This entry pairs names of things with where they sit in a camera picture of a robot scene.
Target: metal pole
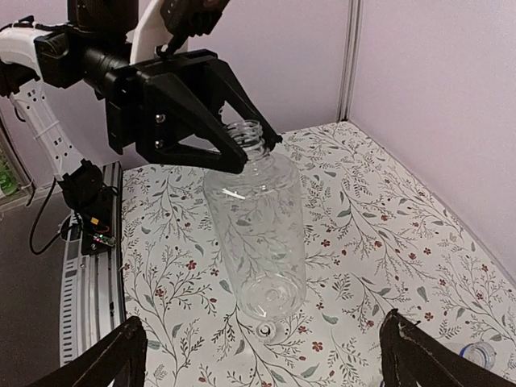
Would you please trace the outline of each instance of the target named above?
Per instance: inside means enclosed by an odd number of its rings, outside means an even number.
[[[363,0],[349,0],[347,15],[347,36],[344,50],[343,73],[340,86],[340,98],[337,122],[348,121],[352,106],[353,86],[355,84],[356,65],[362,29]]]

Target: green object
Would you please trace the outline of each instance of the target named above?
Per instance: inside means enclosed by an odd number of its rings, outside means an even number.
[[[0,197],[9,196],[18,190],[18,183],[10,172],[9,165],[0,155]]]

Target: black bracket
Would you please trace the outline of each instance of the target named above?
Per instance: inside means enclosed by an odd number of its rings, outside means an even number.
[[[207,50],[116,69],[108,74],[103,94],[110,146],[121,153],[136,142],[151,163],[240,173],[248,158],[224,129],[219,112],[225,102],[243,119],[260,121],[271,150],[282,140],[229,65]],[[218,152],[180,144],[191,135],[210,141]]]

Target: table surface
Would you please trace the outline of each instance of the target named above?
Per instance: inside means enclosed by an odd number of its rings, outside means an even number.
[[[349,123],[284,138],[277,151],[302,174],[309,290],[274,345],[235,307],[204,172],[125,172],[123,278],[148,332],[147,386],[368,385],[394,307],[443,343],[488,341],[493,371],[516,379],[513,286],[453,214]]]

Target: pink wall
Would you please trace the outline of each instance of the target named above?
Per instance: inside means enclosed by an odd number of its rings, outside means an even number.
[[[516,3],[364,3],[352,121],[515,275]]]
[[[142,11],[146,5],[140,1]],[[0,25],[30,14],[42,23],[63,22],[66,1],[0,2]],[[213,34],[191,40],[190,47],[218,52],[264,116],[278,131],[287,131],[335,121],[346,23],[342,0],[234,0]],[[52,108],[77,148],[97,164],[117,160],[107,145],[103,103],[91,89],[84,84],[49,89]],[[0,111],[36,183],[50,182],[44,154],[5,98]],[[142,162],[134,152],[122,161],[125,168]]]

